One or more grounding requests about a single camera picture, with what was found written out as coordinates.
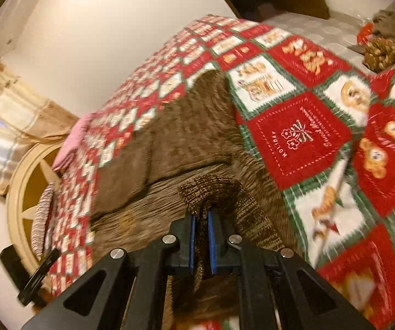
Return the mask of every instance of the pillow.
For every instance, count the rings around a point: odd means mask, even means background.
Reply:
[[[31,249],[34,255],[40,259],[43,255],[43,244],[45,238],[46,225],[50,216],[52,199],[54,197],[54,182],[51,182],[39,198],[31,227]]]
[[[52,163],[54,171],[64,171],[69,166],[76,150],[82,143],[93,117],[94,113],[85,114],[75,123]]]

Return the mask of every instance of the striped pillow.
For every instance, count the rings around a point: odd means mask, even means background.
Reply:
[[[51,182],[40,196],[34,216],[33,226],[31,227],[31,249],[37,258],[43,255],[43,244],[46,233],[46,225],[52,208],[54,196],[54,182]]]

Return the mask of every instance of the triangular cutout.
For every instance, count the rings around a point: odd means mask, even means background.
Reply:
[[[105,278],[106,271],[100,270],[65,300],[63,306],[77,314],[88,316]]]
[[[305,271],[297,271],[310,309],[315,315],[321,315],[336,308],[335,301]]]

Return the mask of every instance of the christmas bedspread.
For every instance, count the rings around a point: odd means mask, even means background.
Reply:
[[[378,329],[395,320],[395,69],[369,79],[282,29],[207,15],[99,110],[63,177],[55,295],[92,265],[97,170],[210,69],[227,73],[247,151],[281,189],[299,250]]]

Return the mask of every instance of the black device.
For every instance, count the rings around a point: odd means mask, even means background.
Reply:
[[[22,330],[160,329],[167,276],[193,274],[194,233],[187,214],[144,249],[111,250]],[[208,214],[208,246],[212,273],[238,276],[241,330],[277,330],[277,323],[284,330],[374,329],[291,249],[256,247],[216,211]],[[21,291],[23,300],[33,298],[35,276]]]

